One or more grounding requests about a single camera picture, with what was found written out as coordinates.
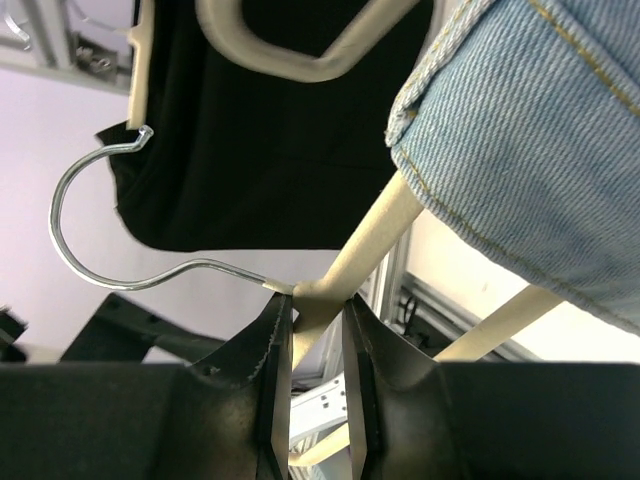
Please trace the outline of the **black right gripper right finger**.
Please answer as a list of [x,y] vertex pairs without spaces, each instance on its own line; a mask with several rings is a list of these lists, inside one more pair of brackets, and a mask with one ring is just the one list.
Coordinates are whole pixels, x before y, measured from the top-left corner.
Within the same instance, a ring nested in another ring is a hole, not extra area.
[[635,479],[635,364],[444,362],[355,297],[344,376],[356,479]]

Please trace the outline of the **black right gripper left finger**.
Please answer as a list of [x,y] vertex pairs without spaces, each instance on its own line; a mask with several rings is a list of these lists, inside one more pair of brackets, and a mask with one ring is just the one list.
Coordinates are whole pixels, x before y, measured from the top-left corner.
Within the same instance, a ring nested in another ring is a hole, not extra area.
[[284,479],[292,302],[189,364],[158,348],[140,362],[1,367],[5,479]]

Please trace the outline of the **light blue denim skirt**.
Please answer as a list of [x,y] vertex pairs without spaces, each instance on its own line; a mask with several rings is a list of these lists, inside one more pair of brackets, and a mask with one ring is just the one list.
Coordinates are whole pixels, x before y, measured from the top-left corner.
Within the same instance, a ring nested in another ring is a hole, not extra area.
[[637,2],[460,2],[397,94],[385,140],[462,240],[638,332]]

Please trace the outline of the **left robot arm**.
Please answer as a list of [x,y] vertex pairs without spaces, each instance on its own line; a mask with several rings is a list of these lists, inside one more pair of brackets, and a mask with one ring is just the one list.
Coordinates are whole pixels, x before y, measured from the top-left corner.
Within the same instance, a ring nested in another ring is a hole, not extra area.
[[[8,307],[1,308],[3,363],[142,362],[158,348],[189,364],[208,357],[224,342],[188,331],[124,297],[111,294],[90,317],[66,350],[59,352],[22,343],[27,323]],[[347,420],[342,374],[305,390],[291,403],[290,443],[344,425]]]

